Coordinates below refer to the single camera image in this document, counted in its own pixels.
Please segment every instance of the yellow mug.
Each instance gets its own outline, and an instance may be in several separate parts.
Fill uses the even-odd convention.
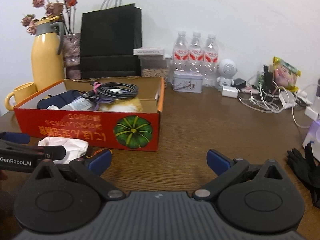
[[[37,92],[36,85],[34,82],[29,82],[26,84],[23,84],[21,86],[16,87],[13,92],[11,92],[4,100],[5,108],[9,111],[13,111],[13,106],[10,105],[10,98],[14,96],[14,99],[16,101],[16,104],[20,103],[27,97],[33,95]]]

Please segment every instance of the gray thermos handle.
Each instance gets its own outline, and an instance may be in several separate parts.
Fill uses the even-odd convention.
[[[64,35],[64,26],[62,22],[55,22],[50,24],[51,28],[59,26],[59,33],[60,33],[60,43],[57,48],[57,55],[60,55],[61,50],[62,50],[62,45],[63,45],[63,35]]]

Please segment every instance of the yellow thermos jug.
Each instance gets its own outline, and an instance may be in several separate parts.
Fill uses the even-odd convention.
[[[33,80],[40,91],[65,78],[63,69],[62,44],[64,26],[53,22],[59,16],[45,18],[36,23],[36,37],[31,50]],[[59,27],[60,38],[55,27]]]

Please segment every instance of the gray ribbed panel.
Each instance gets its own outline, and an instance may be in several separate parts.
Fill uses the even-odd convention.
[[[256,236],[226,224],[208,202],[186,192],[132,192],[108,202],[87,226],[62,235],[23,231],[15,240],[302,240],[296,232]]]

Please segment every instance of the white robot figurine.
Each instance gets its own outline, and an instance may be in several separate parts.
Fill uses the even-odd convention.
[[[237,73],[236,64],[230,59],[224,59],[218,66],[220,77],[217,78],[219,83],[218,90],[222,91],[222,86],[231,86],[234,84],[232,77]]]

